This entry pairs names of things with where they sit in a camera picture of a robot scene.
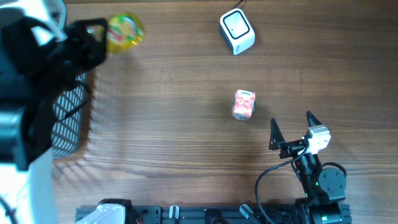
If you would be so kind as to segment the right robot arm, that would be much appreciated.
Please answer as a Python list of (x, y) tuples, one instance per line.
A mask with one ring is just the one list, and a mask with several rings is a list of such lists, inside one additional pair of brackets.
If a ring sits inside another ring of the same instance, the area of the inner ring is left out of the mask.
[(345, 205), (346, 169), (335, 162), (320, 162), (318, 153), (331, 139), (331, 131), (310, 112), (306, 112), (308, 130), (301, 139), (287, 142), (271, 119), (269, 149), (279, 151), (302, 184), (304, 198), (294, 205), (294, 218), (300, 223), (351, 223), (349, 205)]

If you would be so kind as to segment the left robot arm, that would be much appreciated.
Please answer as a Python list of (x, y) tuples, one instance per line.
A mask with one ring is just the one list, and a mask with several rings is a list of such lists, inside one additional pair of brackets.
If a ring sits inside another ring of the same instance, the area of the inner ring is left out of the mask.
[(53, 193), (54, 107), (89, 86), (79, 76), (106, 60), (105, 18), (67, 24), (63, 1), (1, 2), (1, 222), (57, 223)]

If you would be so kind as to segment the yellow oil bottle grey cap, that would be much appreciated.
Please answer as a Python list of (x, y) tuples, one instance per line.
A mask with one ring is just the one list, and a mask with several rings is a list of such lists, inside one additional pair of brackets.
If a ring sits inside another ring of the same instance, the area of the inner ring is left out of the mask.
[(141, 20), (133, 13), (114, 14), (108, 19), (107, 53), (119, 54), (140, 44), (145, 35)]

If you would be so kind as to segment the red tissue pack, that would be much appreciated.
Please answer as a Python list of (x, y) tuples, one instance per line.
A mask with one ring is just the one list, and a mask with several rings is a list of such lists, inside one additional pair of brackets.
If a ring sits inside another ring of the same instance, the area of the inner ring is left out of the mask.
[(256, 94), (246, 90), (237, 90), (232, 107), (232, 115), (240, 121), (249, 119), (256, 107)]

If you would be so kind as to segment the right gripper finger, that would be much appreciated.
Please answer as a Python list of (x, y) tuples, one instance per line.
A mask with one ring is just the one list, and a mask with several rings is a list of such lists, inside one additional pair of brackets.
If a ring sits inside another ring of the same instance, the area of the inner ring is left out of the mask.
[(269, 149), (272, 151), (282, 149), (285, 139), (280, 131), (279, 125), (275, 118), (271, 119), (271, 135), (269, 141)]
[(311, 111), (307, 111), (306, 116), (309, 127), (322, 125), (322, 123), (312, 114)]

